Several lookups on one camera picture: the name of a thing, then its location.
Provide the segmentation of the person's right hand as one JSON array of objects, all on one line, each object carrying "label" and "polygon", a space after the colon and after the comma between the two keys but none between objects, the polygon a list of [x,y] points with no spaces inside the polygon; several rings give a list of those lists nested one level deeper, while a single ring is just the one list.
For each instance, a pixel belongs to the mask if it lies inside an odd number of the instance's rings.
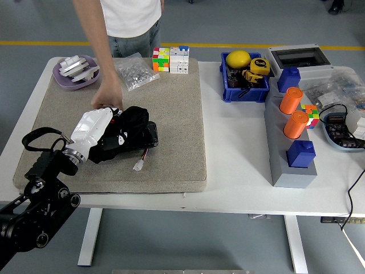
[{"label": "person's right hand", "polygon": [[116,107],[123,110],[123,94],[116,74],[103,77],[101,85],[92,98],[91,105],[94,109]]}]

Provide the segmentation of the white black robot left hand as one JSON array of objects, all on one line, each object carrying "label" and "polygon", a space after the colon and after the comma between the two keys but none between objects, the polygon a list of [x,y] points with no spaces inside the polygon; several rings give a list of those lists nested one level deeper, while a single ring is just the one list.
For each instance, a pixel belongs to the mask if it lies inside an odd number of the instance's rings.
[{"label": "white black robot left hand", "polygon": [[85,112],[72,132],[70,143],[66,145],[63,153],[76,165],[85,163],[90,148],[97,145],[112,118],[122,113],[122,110],[115,107]]}]

